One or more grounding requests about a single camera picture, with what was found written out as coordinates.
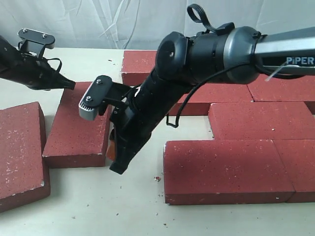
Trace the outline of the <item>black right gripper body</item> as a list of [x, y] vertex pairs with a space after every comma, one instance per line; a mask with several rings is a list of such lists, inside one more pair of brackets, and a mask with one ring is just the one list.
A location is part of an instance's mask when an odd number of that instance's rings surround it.
[[147, 142], [155, 127], [188, 91], [189, 84], [162, 79], [152, 71], [140, 90], [129, 94], [127, 107], [115, 109], [111, 116], [115, 146], [142, 146], [142, 142]]

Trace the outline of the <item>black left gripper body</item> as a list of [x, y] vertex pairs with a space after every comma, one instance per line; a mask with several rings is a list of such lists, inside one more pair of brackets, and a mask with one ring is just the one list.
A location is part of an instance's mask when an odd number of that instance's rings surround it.
[[16, 49], [0, 50], [0, 77], [27, 86], [33, 90], [51, 90], [54, 73], [58, 73], [44, 60], [20, 54]]

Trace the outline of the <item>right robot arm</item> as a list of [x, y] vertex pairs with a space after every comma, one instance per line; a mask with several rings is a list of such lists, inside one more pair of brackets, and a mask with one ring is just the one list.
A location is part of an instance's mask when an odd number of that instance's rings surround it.
[[206, 83], [247, 85], [260, 74], [297, 79], [314, 73], [312, 27], [272, 35], [251, 27], [193, 37], [174, 31], [161, 41], [147, 78], [130, 88], [125, 105], [112, 112], [110, 170], [123, 174], [180, 98], [192, 97]]

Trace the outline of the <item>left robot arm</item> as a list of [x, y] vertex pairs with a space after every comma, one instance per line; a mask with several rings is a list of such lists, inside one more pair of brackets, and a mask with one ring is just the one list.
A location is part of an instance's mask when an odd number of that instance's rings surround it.
[[[54, 69], [50, 60], [58, 60]], [[52, 90], [75, 88], [75, 82], [60, 73], [62, 61], [59, 58], [37, 58], [30, 53], [13, 47], [6, 39], [0, 38], [0, 77], [22, 84], [33, 90]]]

